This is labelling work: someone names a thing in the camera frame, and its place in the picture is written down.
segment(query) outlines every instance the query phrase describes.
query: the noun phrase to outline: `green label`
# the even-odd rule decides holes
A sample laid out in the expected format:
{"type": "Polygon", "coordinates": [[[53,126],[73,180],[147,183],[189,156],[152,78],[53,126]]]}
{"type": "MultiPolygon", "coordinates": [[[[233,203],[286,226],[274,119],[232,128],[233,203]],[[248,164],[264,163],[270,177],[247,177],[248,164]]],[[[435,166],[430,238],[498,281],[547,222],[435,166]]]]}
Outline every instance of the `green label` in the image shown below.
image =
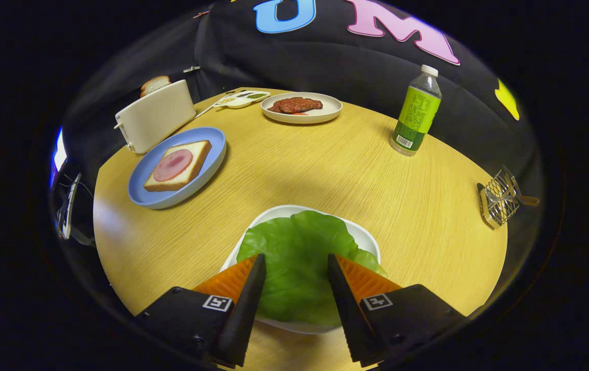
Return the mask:
{"type": "Polygon", "coordinates": [[[409,150],[418,150],[431,127],[441,100],[419,89],[409,87],[402,106],[393,140],[409,150]]]}

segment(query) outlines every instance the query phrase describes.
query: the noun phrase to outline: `bottle cap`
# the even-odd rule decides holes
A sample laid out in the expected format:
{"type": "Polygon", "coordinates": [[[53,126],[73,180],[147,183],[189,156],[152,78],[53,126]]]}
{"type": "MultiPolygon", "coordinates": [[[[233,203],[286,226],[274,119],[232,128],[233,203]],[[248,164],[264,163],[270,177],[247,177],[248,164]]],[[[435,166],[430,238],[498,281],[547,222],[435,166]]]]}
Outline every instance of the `bottle cap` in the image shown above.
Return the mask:
{"type": "Polygon", "coordinates": [[[424,73],[429,73],[430,75],[433,75],[434,77],[437,77],[439,75],[439,71],[436,70],[436,68],[431,68],[428,65],[422,65],[422,68],[420,69],[420,71],[423,71],[424,73]]]}

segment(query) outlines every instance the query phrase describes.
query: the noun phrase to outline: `meat patty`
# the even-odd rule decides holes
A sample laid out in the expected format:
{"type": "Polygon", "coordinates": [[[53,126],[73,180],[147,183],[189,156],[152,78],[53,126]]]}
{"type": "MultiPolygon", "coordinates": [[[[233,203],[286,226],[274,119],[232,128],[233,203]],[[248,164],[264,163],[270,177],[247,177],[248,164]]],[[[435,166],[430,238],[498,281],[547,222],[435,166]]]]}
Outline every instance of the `meat patty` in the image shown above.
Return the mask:
{"type": "Polygon", "coordinates": [[[285,101],[285,100],[287,100],[287,99],[281,99],[281,100],[275,101],[274,105],[271,106],[270,108],[268,108],[267,110],[271,111],[271,112],[282,113],[281,110],[279,109],[279,107],[281,105],[281,102],[285,101]]]}
{"type": "Polygon", "coordinates": [[[320,108],[322,108],[321,101],[297,96],[294,98],[277,100],[271,108],[268,108],[268,110],[280,113],[297,113],[309,110],[319,110],[320,108]]]}

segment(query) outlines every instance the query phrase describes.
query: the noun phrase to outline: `white toaster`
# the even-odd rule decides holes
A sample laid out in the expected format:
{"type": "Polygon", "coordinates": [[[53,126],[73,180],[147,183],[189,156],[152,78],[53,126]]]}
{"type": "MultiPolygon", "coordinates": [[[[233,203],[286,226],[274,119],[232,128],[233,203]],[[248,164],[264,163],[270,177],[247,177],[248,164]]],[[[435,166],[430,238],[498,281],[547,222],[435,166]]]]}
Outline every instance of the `white toaster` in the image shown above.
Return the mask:
{"type": "Polygon", "coordinates": [[[187,82],[173,82],[116,113],[127,148],[146,153],[196,115],[187,82]]]}

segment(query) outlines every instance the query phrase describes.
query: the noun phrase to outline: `plastic bottle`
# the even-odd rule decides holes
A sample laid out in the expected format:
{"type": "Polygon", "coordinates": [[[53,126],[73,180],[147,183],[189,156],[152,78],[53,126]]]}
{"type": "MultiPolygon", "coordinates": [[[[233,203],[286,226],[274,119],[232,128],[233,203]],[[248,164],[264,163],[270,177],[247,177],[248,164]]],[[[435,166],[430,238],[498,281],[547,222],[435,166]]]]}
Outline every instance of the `plastic bottle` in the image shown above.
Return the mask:
{"type": "Polygon", "coordinates": [[[436,82],[439,71],[427,65],[420,71],[422,74],[409,84],[390,141],[393,149],[407,156],[416,155],[441,103],[441,89],[436,82]]]}

